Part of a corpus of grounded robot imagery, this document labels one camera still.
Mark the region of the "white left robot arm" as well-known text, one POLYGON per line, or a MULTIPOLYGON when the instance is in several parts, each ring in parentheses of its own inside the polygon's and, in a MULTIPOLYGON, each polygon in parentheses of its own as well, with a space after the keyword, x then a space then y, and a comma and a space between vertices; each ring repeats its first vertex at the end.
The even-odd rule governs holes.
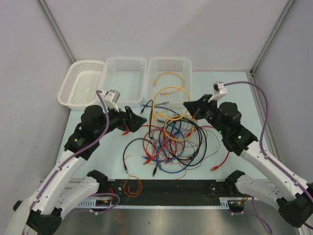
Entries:
POLYGON ((52 235, 81 201, 93 194, 104 195, 108 190, 108 178, 97 170, 89 172, 80 185, 67 192, 64 189, 100 145, 105 134, 115 129, 134 133, 146 121, 129 106, 124 111, 88 106, 47 178, 32 196, 14 205, 14 216, 5 233, 23 235, 25 229, 30 228, 40 235, 52 235))

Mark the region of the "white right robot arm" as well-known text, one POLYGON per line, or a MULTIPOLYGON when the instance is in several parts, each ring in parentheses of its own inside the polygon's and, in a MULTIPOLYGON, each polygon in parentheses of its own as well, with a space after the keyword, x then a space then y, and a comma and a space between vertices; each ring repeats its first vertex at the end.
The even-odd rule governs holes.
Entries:
POLYGON ((301 178, 270 152, 261 147, 258 138, 241 124, 242 114, 232 102, 210 100, 203 95, 199 100, 184 102, 184 107, 196 119, 205 119, 222 136, 226 149, 256 167, 270 184, 258 182, 244 172, 228 176, 225 190, 230 196, 240 193, 256 197, 277 209, 290 225, 300 228, 313 214, 313 185, 301 178))

